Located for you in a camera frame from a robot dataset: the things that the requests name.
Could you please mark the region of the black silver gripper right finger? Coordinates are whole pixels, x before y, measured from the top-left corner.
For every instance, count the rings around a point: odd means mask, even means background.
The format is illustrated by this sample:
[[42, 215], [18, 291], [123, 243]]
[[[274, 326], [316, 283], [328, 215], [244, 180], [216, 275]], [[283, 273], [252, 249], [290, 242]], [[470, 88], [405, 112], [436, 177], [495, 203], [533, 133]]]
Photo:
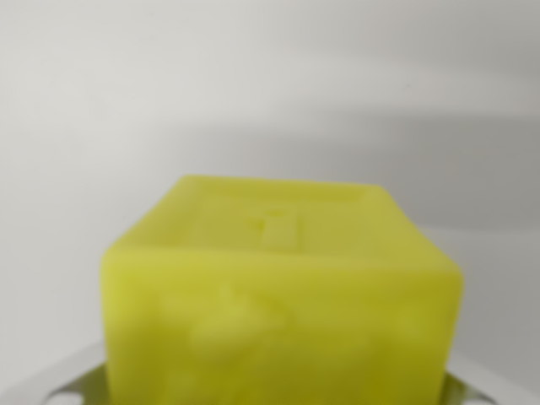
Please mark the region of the black silver gripper right finger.
[[450, 372], [446, 372], [439, 404], [496, 405], [497, 402], [471, 384], [457, 378]]

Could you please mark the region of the black silver gripper left finger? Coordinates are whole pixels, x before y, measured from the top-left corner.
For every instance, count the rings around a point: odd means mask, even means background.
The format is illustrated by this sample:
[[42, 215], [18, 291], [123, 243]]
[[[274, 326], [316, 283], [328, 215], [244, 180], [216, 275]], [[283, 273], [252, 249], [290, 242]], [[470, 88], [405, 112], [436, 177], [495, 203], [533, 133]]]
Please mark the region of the black silver gripper left finger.
[[42, 404], [110, 404], [110, 394], [101, 364], [83, 375], [55, 388]]

